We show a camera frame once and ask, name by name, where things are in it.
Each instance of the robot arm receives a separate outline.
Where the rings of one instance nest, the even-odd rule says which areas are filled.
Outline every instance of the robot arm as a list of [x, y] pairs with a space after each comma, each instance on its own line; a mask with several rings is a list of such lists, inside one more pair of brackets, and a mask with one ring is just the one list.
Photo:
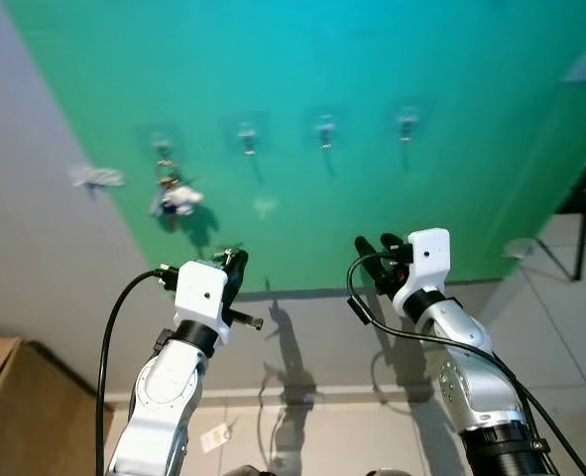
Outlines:
[[176, 291], [176, 331], [136, 380], [135, 405], [121, 434], [109, 476], [176, 476], [187, 427], [202, 394], [202, 379], [215, 349], [228, 343], [234, 320], [258, 330], [261, 319], [230, 309], [242, 284], [248, 254], [239, 251], [225, 266], [187, 262], [164, 267], [162, 284]]
[[[459, 302], [443, 294], [450, 269], [448, 231], [414, 232], [407, 244], [386, 234], [382, 242], [397, 257], [391, 268], [380, 259], [363, 266], [379, 294], [392, 299], [395, 312], [410, 318], [419, 334], [451, 339], [493, 355], [486, 329]], [[355, 245], [362, 256], [374, 253], [362, 237]], [[349, 303], [361, 316], [356, 301]], [[530, 434], [515, 386], [493, 362], [445, 345], [437, 377], [476, 476], [554, 474], [545, 455], [547, 444]]]

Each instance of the tiled floor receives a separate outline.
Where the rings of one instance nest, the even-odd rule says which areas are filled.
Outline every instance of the tiled floor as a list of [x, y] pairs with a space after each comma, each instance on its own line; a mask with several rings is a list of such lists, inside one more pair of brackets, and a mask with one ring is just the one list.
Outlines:
[[[573, 216], [556, 216], [543, 233], [566, 264], [573, 263], [576, 237]], [[586, 268], [582, 283], [568, 283], [536, 249], [500, 285], [479, 318], [499, 355], [532, 389], [586, 462]], [[231, 440], [203, 454], [199, 436], [223, 421], [232, 428]], [[125, 415], [119, 413], [108, 455], [124, 422]], [[561, 474], [577, 474], [547, 426], [541, 421], [538, 425]], [[471, 475], [438, 394], [411, 406], [317, 406], [286, 415], [273, 407], [261, 414], [255, 408], [199, 409], [189, 433], [183, 475], [218, 476], [244, 464], [270, 466], [280, 476], [364, 476], [379, 467], [411, 476]]]

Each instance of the cardboard box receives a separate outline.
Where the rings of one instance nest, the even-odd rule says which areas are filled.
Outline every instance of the cardboard box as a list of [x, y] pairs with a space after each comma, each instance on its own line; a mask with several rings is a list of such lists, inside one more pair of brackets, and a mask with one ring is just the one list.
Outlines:
[[[0, 476], [92, 476], [92, 389], [47, 349], [0, 338]], [[105, 431], [112, 420], [105, 410]]]

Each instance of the green wall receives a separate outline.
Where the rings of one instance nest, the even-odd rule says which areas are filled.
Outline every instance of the green wall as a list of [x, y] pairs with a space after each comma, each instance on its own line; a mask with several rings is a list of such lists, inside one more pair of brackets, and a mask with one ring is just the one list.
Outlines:
[[[453, 279], [501, 277], [505, 244], [538, 232], [586, 161], [586, 84], [561, 82], [586, 52], [586, 2], [6, 6], [89, 159], [125, 172], [109, 192], [150, 265], [242, 243], [244, 291], [340, 288], [355, 236], [431, 226], [451, 231]], [[149, 214], [155, 133], [205, 194], [173, 233]]]

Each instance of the keychain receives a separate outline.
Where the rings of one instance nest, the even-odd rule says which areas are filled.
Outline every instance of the keychain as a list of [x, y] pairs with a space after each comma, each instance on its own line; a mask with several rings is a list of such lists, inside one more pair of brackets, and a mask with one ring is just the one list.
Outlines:
[[[163, 169], [170, 168], [168, 174]], [[172, 231], [177, 230], [177, 219], [193, 213], [193, 206], [204, 200], [204, 195], [180, 181], [180, 173], [174, 161], [162, 154], [157, 163], [157, 174], [160, 177], [159, 189], [154, 196], [150, 213], [152, 216], [164, 215], [168, 218]]]

